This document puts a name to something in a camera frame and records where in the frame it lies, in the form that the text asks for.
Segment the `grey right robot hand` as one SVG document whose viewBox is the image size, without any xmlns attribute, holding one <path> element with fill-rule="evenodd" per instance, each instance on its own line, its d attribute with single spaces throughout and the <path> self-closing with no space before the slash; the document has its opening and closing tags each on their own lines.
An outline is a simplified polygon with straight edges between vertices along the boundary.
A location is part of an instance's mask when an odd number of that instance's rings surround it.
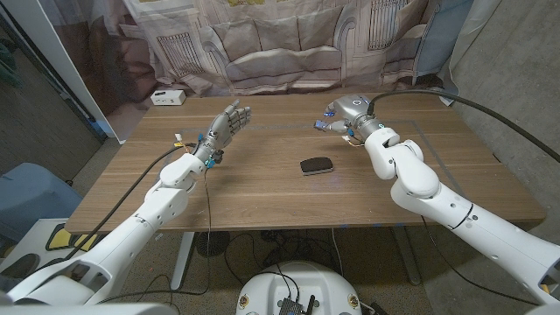
<svg viewBox="0 0 560 315">
<path fill-rule="evenodd" d="M 329 103 L 323 113 L 324 118 L 339 120 L 326 122 L 317 120 L 314 128 L 321 131 L 346 133 L 350 137 L 358 135 L 360 141 L 365 143 L 367 138 L 377 131 L 381 123 L 374 114 L 368 113 L 370 100 L 357 94 L 342 96 Z"/>
</svg>

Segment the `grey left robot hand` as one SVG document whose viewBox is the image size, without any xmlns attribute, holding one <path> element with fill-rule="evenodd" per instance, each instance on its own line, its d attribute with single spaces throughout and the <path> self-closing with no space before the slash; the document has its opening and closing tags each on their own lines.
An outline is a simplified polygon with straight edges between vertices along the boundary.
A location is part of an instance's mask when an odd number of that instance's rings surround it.
<svg viewBox="0 0 560 315">
<path fill-rule="evenodd" d="M 222 160 L 223 149 L 233 136 L 243 129 L 251 119 L 251 107 L 239 108 L 240 101 L 235 100 L 219 113 L 209 125 L 207 132 L 199 137 L 193 155 L 201 160 L 206 168 L 212 168 Z"/>
</svg>

